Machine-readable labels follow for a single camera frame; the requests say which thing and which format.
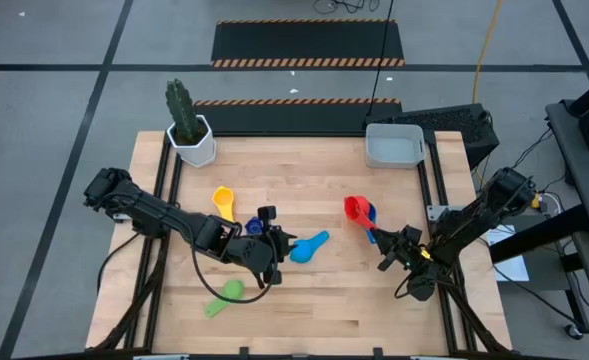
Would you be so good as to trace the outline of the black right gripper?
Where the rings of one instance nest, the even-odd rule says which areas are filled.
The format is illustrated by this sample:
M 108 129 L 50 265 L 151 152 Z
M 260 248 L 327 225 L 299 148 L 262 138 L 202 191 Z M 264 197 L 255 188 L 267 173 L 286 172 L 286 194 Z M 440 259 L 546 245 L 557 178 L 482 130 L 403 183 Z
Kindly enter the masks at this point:
M 402 230 L 389 232 L 380 228 L 372 230 L 379 248 L 390 248 L 390 263 L 394 261 L 403 265 L 405 270 L 414 270 L 420 263 L 422 231 L 410 225 Z

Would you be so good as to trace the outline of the red measuring cup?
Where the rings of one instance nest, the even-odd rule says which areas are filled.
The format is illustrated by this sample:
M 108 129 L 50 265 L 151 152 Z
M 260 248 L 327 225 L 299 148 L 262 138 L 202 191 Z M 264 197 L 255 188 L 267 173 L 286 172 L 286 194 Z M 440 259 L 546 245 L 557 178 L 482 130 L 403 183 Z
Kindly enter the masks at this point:
M 366 230 L 375 229 L 377 225 L 370 219 L 372 205 L 367 198 L 360 195 L 347 196 L 343 200 L 345 216 L 353 223 Z

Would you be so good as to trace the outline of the black hazard-striped floor mat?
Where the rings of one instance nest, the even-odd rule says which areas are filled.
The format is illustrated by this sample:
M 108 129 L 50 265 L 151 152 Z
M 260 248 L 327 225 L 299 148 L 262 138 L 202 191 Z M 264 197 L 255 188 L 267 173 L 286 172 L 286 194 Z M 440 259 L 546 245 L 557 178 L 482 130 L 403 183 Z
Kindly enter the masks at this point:
M 385 19 L 223 20 L 214 68 L 390 68 L 405 64 L 398 24 Z
M 218 137 L 362 137 L 370 118 L 402 111 L 396 98 L 197 100 Z

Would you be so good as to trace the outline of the white planter pot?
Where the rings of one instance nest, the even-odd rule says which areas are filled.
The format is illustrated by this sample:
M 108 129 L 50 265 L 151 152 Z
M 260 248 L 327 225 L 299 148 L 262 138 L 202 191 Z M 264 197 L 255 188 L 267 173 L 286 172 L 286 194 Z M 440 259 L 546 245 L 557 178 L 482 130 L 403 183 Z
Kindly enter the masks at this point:
M 216 159 L 217 142 L 213 137 L 213 131 L 203 115 L 198 114 L 197 119 L 206 129 L 206 134 L 196 145 L 180 145 L 177 143 L 174 133 L 175 125 L 172 124 L 167 130 L 166 135 L 171 146 L 175 149 L 180 158 L 196 168 L 202 168 L 213 163 Z

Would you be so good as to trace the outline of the blue measuring cup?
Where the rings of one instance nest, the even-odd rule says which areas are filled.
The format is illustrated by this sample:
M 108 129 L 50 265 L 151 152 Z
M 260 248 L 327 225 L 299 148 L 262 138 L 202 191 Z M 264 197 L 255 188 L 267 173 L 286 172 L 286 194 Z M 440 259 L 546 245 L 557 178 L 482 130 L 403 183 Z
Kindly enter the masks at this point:
M 373 224 L 375 224 L 376 223 L 376 217 L 377 217 L 377 210 L 376 210 L 375 206 L 372 203 L 370 203 L 369 204 L 368 219 Z M 376 239 L 375 239 L 374 235 L 372 234 L 371 230 L 370 229 L 366 229 L 365 230 L 365 233 L 366 233 L 366 235 L 368 237 L 369 242 L 371 244 L 375 244 L 376 243 Z

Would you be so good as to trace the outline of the green measuring cup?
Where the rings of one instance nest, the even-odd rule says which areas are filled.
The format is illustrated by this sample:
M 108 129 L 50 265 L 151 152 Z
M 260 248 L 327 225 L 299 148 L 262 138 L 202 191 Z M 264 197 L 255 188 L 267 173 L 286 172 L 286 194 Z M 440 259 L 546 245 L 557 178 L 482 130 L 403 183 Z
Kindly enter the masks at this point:
M 245 286 L 241 280 L 229 280 L 223 286 L 222 296 L 233 300 L 240 300 L 244 294 L 244 290 Z M 204 314 L 207 318 L 213 318 L 228 305 L 230 305 L 230 302 L 214 298 L 205 306 Z

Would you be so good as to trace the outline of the green cactus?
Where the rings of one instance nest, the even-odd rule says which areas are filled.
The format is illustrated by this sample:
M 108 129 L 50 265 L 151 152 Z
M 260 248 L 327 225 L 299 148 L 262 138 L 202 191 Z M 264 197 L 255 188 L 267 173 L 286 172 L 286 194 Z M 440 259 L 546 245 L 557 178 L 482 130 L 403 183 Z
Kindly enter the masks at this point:
M 171 131 L 177 145 L 197 145 L 206 135 L 205 126 L 199 121 L 188 89 L 179 79 L 167 82 L 166 105 L 174 122 Z

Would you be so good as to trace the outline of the teal measuring cup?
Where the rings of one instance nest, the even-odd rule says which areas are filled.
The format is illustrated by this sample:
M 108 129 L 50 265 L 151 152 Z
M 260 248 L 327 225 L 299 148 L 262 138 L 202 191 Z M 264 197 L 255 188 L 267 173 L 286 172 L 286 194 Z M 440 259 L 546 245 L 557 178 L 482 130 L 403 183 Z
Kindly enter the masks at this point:
M 309 262 L 317 250 L 329 239 L 329 232 L 323 230 L 308 239 L 298 239 L 292 244 L 290 260 L 295 263 Z

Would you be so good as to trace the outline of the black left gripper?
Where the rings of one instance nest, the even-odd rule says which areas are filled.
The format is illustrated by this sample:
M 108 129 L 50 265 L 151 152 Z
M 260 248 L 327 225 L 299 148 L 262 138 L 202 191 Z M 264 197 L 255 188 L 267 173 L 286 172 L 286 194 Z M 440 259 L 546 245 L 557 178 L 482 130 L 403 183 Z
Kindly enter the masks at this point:
M 295 235 L 281 231 L 280 227 L 270 227 L 259 235 L 242 235 L 239 229 L 231 230 L 231 262 L 249 269 L 253 273 L 262 273 L 273 263 L 282 261 L 282 255 L 289 255 L 293 245 L 280 243 L 296 239 Z

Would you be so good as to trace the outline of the black desk leg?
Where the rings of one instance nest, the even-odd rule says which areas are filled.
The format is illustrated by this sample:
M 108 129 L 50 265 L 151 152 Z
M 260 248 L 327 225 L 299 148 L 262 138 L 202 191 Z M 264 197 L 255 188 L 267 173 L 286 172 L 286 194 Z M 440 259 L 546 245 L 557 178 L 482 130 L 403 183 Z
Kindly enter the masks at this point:
M 520 256 L 576 232 L 589 230 L 589 215 L 584 205 L 577 205 L 489 247 L 493 264 Z

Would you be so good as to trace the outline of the grey plastic basket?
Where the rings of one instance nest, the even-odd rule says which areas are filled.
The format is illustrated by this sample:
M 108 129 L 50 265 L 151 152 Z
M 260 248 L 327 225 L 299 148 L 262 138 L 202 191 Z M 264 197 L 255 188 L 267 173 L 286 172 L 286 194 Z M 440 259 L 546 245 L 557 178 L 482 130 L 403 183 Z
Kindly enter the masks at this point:
M 424 159 L 424 135 L 418 125 L 372 123 L 366 127 L 365 163 L 368 167 L 409 169 Z

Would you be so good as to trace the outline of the yellow measuring cup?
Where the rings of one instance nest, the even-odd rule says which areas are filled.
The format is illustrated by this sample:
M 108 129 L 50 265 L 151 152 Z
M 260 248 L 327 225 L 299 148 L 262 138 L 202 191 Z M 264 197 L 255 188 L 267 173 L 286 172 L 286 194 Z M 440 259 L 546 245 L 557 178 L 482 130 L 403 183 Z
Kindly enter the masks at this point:
M 230 188 L 219 186 L 212 195 L 212 202 L 217 207 L 223 219 L 234 222 L 234 192 Z

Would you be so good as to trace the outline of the white paper sheet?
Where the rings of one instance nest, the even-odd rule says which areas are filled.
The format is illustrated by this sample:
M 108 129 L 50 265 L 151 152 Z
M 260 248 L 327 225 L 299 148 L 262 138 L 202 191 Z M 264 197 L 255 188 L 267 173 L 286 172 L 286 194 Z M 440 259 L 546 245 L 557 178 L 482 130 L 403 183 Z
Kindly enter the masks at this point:
M 513 225 L 499 225 L 486 233 L 486 241 L 489 245 L 495 245 L 515 234 Z M 525 261 L 522 255 L 496 264 L 495 277 L 498 282 L 528 282 L 530 280 Z

